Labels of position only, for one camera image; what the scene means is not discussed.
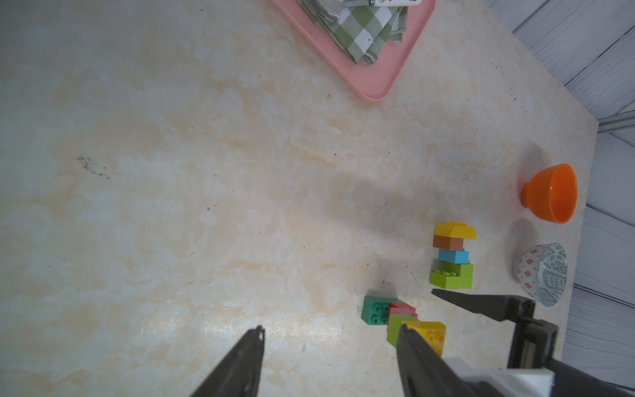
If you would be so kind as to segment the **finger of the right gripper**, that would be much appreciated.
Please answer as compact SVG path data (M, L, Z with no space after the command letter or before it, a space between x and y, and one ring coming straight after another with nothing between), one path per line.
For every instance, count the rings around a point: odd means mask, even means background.
M532 318L535 301L518 295L462 294L445 289L433 289L432 294L473 314L498 322L509 320L517 323L523 318Z

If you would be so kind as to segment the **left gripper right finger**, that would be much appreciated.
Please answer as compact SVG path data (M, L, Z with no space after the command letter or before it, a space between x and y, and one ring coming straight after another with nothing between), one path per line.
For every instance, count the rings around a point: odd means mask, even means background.
M468 382L413 329L403 325L396 347L405 396L501 396L485 381Z

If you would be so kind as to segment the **lime small lego brick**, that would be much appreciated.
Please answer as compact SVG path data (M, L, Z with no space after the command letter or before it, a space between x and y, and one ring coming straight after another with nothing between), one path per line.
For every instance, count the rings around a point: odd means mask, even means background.
M443 271L450 273L452 276L472 278L474 276L474 265L456 264L449 261L443 261Z

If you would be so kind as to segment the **lime long lego brick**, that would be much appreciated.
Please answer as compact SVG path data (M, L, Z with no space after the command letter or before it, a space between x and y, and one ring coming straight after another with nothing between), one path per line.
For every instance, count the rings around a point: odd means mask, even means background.
M471 289L473 277L459 276L453 272L436 270L431 273L429 281L433 286L441 289Z

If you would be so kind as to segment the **light green small lego brick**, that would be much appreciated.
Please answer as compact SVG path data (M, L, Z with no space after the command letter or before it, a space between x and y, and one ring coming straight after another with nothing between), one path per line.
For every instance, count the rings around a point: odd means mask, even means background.
M390 314L388 322L387 342L394 348L397 347L400 329L404 322L416 322L418 319L410 314Z

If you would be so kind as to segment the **cyan small lego brick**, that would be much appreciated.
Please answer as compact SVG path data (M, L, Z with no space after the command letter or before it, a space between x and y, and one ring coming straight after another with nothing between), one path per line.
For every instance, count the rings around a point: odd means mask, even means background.
M469 264L469 252L462 251L449 251L445 249L438 250L438 259L453 264L465 265Z

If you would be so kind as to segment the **pink small lego brick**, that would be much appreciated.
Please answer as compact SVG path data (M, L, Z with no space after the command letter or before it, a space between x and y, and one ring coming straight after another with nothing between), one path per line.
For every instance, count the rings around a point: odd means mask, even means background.
M403 322L417 321L418 314L415 310L401 307L391 307L389 313L388 329L395 329Z

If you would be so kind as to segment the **brown small lego brick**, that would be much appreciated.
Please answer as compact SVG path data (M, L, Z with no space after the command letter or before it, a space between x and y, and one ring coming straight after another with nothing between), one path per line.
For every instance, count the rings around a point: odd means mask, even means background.
M464 240L462 238L450 238L440 235L433 236L433 246L446 251L463 251Z

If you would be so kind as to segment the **dark green long lego brick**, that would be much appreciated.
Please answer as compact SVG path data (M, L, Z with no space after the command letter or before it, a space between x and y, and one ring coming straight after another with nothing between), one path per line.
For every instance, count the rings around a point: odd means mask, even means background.
M361 319L368 325L387 325L390 316L390 305L401 303L397 298L366 296L361 310Z

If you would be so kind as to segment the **yellow long lego brick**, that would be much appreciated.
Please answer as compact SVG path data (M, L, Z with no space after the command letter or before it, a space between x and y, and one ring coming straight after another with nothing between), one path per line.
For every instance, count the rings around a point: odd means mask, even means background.
M466 223L454 222L440 224L439 226L437 226L434 235L445 238L459 238L469 240L476 240L478 238L478 234L476 230L474 230L474 228L470 227Z

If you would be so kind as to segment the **red small lego brick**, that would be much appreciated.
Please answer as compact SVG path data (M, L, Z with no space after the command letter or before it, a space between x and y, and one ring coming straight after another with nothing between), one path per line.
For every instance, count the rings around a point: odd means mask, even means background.
M416 309L409 305L409 304L405 304L403 302L393 302L390 304L390 311L396 311L399 313L416 313Z

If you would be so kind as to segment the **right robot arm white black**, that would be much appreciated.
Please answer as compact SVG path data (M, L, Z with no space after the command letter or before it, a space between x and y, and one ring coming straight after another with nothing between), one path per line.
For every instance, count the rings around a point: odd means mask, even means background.
M432 294L473 314L515 324L509 370L549 370L553 396L626 396L628 393L552 357L557 325L534 318L536 302L518 295L462 294L433 289Z

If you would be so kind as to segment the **orange plastic bowl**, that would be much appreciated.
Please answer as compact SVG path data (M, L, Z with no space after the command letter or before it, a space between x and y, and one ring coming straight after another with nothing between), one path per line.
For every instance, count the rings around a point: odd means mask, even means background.
M539 171L521 190L521 203L538 218L568 223L576 209L578 184L575 171L560 164Z

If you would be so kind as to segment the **green checkered cloth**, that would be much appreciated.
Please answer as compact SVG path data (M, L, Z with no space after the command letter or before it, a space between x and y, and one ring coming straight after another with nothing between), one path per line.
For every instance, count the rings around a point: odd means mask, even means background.
M312 23L323 28L356 64L375 64L385 44L400 44L407 30L408 8L347 8L337 22L328 22L306 1L298 1L298 4Z

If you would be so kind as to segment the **white utensil on cloth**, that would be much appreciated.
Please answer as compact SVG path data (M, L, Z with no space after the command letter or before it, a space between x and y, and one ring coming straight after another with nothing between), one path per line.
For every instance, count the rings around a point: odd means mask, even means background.
M370 0L369 5L372 7L413 7L418 6L422 0Z

